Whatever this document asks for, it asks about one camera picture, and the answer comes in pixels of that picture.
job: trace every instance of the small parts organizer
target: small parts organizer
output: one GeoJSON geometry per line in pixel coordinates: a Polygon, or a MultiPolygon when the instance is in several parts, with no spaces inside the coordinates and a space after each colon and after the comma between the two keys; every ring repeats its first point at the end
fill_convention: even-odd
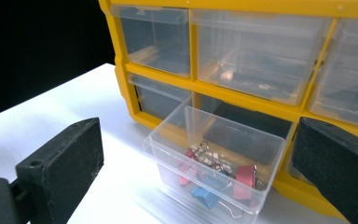
{"type": "Polygon", "coordinates": [[[129,113],[155,129],[144,147],[167,194],[214,223],[244,223],[273,185],[344,218],[292,153],[302,117],[358,136],[358,1],[100,5],[129,113]]]}
{"type": "Polygon", "coordinates": [[[191,105],[185,100],[144,142],[158,164],[163,190],[212,223],[253,223],[284,139],[191,105]]]}

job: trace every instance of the clear plastic drawer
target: clear plastic drawer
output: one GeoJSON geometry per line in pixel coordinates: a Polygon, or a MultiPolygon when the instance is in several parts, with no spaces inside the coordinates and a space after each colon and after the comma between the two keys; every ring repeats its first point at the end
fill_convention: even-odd
{"type": "Polygon", "coordinates": [[[111,13],[120,17],[131,62],[189,76],[187,9],[112,5],[111,13]]]}
{"type": "Polygon", "coordinates": [[[358,124],[358,21],[341,21],[334,38],[327,66],[317,80],[310,110],[358,124]]]}
{"type": "Polygon", "coordinates": [[[190,105],[183,102],[144,141],[163,190],[212,223],[254,223],[285,140],[190,105]]]}
{"type": "Polygon", "coordinates": [[[141,110],[159,119],[166,119],[190,95],[190,91],[135,74],[129,74],[129,82],[135,85],[141,110]]]}
{"type": "Polygon", "coordinates": [[[194,10],[199,79],[296,105],[307,87],[329,19],[194,10]]]}

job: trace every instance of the red object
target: red object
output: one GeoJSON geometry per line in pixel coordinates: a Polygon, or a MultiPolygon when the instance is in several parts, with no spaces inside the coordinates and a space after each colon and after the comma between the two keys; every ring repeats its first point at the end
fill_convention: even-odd
{"type": "MultiPolygon", "coordinates": [[[[193,150],[189,149],[186,153],[185,156],[189,157],[191,160],[195,160],[197,157],[194,154],[193,150]]],[[[184,173],[190,173],[191,175],[194,175],[196,173],[196,168],[191,166],[191,165],[187,165],[182,161],[177,162],[179,167],[179,170],[184,172],[184,173]]],[[[184,186],[186,185],[188,182],[190,182],[190,180],[188,180],[187,178],[179,175],[179,184],[184,186]]]]}
{"type": "MultiPolygon", "coordinates": [[[[254,188],[255,187],[255,166],[240,166],[237,169],[236,180],[241,183],[254,188]]],[[[245,189],[241,186],[234,185],[233,198],[237,200],[248,200],[252,198],[252,190],[245,189]]]]}

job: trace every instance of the yellow frame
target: yellow frame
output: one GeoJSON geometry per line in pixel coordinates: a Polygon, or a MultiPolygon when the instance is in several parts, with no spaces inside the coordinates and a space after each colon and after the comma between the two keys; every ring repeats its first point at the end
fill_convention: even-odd
{"type": "MultiPolygon", "coordinates": [[[[250,110],[259,111],[271,116],[292,121],[295,126],[300,117],[309,117],[324,120],[337,125],[344,130],[358,136],[358,126],[340,120],[325,118],[309,112],[309,104],[315,79],[319,72],[324,54],[329,48],[330,39],[335,32],[337,22],[341,19],[358,19],[358,1],[356,0],[99,0],[101,9],[106,16],[107,23],[112,37],[116,52],[116,74],[120,87],[120,92],[126,100],[130,115],[136,121],[154,129],[160,122],[151,115],[142,112],[139,108],[135,88],[128,82],[128,73],[134,73],[143,77],[148,77],[158,82],[174,85],[176,87],[209,95],[225,102],[237,105],[250,110]],[[120,18],[113,17],[110,12],[111,5],[135,5],[146,7],[183,7],[190,9],[216,9],[216,10],[235,10],[258,13],[290,14],[300,16],[316,16],[331,18],[332,22],[324,41],[322,52],[318,57],[318,62],[311,76],[310,83],[302,97],[303,101],[299,105],[283,105],[277,102],[260,99],[252,95],[247,95],[238,91],[232,91],[197,80],[197,27],[190,24],[190,77],[179,77],[165,72],[144,67],[129,62],[127,50],[120,18]]],[[[289,138],[288,147],[292,144],[289,138]]],[[[284,155],[279,172],[274,181],[274,188],[280,194],[306,205],[307,207],[327,216],[340,217],[345,219],[338,210],[331,205],[312,185],[290,176],[283,164],[290,160],[290,155],[284,155]]]]}

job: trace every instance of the small item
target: small item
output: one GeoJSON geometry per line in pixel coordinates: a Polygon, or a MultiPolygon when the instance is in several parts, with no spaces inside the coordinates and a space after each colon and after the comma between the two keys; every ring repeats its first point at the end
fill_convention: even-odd
{"type": "Polygon", "coordinates": [[[220,155],[218,153],[215,153],[215,152],[201,151],[201,153],[197,157],[197,161],[199,161],[199,162],[201,162],[201,163],[203,163],[203,164],[205,164],[207,166],[211,166],[216,161],[220,162],[219,156],[220,155]]]}
{"type": "MultiPolygon", "coordinates": [[[[185,155],[187,157],[189,157],[191,160],[195,160],[197,158],[191,148],[185,153],[185,155]]],[[[187,173],[187,174],[190,174],[190,175],[196,175],[196,173],[197,173],[197,167],[195,167],[193,165],[188,165],[188,164],[185,164],[182,161],[179,161],[178,166],[179,166],[179,170],[184,172],[184,173],[187,173]]],[[[184,176],[179,175],[179,184],[181,186],[185,186],[189,182],[190,182],[189,179],[185,178],[184,176]]]]}
{"type": "MultiPolygon", "coordinates": [[[[237,169],[236,180],[249,187],[255,188],[256,165],[240,166],[237,169]]],[[[252,198],[252,191],[234,185],[233,196],[236,200],[249,200],[252,198]]]]}
{"type": "MultiPolygon", "coordinates": [[[[203,182],[206,185],[211,186],[215,189],[224,189],[225,188],[221,182],[219,182],[215,179],[206,178],[203,182]]],[[[217,195],[211,193],[209,190],[204,189],[199,186],[197,186],[191,190],[191,195],[194,198],[197,198],[202,204],[204,204],[209,209],[212,209],[219,202],[219,199],[220,199],[217,195]]]]}
{"type": "Polygon", "coordinates": [[[235,175],[232,175],[230,172],[226,171],[224,165],[220,161],[216,161],[211,165],[211,168],[213,168],[215,171],[218,171],[224,175],[227,175],[231,178],[235,178],[235,175]]]}
{"type": "MultiPolygon", "coordinates": [[[[196,154],[197,153],[202,153],[203,150],[202,150],[202,146],[203,144],[206,144],[206,151],[209,151],[209,144],[207,141],[202,141],[200,143],[200,146],[193,152],[193,149],[192,148],[189,148],[188,151],[185,153],[185,156],[189,157],[191,160],[194,160],[196,161],[197,160],[197,156],[196,154]]],[[[179,170],[184,172],[184,173],[187,173],[189,175],[192,175],[192,176],[196,176],[197,175],[197,167],[196,166],[193,166],[193,165],[187,165],[185,164],[184,162],[182,161],[179,161],[177,162],[177,165],[179,166],[179,170]]],[[[184,176],[181,176],[179,175],[179,184],[181,186],[185,186],[187,185],[188,183],[190,182],[189,179],[185,178],[184,176]]]]}
{"type": "Polygon", "coordinates": [[[226,209],[228,209],[228,211],[231,213],[231,216],[234,218],[240,218],[240,217],[242,217],[243,213],[245,213],[245,211],[242,210],[242,212],[239,215],[235,216],[230,207],[228,207],[225,203],[222,203],[220,201],[219,201],[219,203],[222,204],[226,209]]]}

